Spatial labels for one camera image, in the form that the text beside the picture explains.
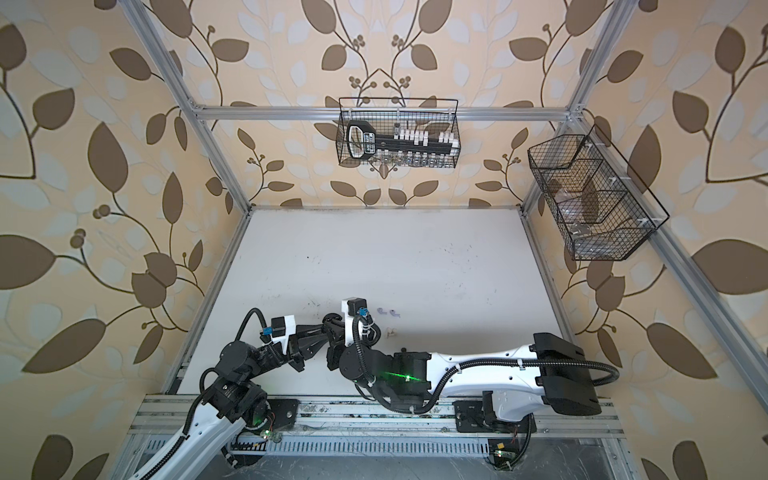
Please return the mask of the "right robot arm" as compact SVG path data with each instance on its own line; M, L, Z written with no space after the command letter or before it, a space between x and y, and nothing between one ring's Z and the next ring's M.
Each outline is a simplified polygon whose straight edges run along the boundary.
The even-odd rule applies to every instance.
M404 415L429 413L443 397L486 394L494 419L518 422L549 407L565 416L600 413L596 389L617 381L617 367L588 360L551 333L530 344L479 355L376 350L381 331L371 320L335 313L322 322L327 363L363 396Z

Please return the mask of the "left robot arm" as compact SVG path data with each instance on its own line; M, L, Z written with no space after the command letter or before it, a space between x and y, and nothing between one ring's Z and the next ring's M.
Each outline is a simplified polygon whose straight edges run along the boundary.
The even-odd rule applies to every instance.
M266 320L250 309L223 347L211 385L193 400L182 427L131 477L194 479L243 429L270 420L268 395L253 379L284 365L301 372L328 342L324 324L297 325L292 315Z

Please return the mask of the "black tool in basket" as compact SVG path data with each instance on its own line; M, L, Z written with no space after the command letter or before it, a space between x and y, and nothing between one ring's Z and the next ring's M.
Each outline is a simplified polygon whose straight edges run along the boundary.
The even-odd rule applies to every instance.
M461 151L460 140L451 131L433 134L408 129L402 123L387 130L375 128L367 121L350 121L343 129L341 142L349 156L359 160L382 159L392 154L405 158L449 158L458 157Z

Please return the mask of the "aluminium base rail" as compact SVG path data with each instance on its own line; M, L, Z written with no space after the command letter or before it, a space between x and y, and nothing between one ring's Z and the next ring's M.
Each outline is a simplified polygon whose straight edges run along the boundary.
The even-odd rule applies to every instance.
M191 406L191 395L149 395L145 397L128 432L130 434L172 434L183 424ZM307 436L337 437L438 437L448 435L512 434L524 428L489 423L481 411L481 400L460 397L438 403L429 413L408 416L390 412L375 402L352 396L298 396L295 407L285 407L285 396L270 400L274 413L264 421L266 428ZM601 402L602 413L572 417L547 407L534 414L535 433L551 438L610 438L626 436L616 409Z

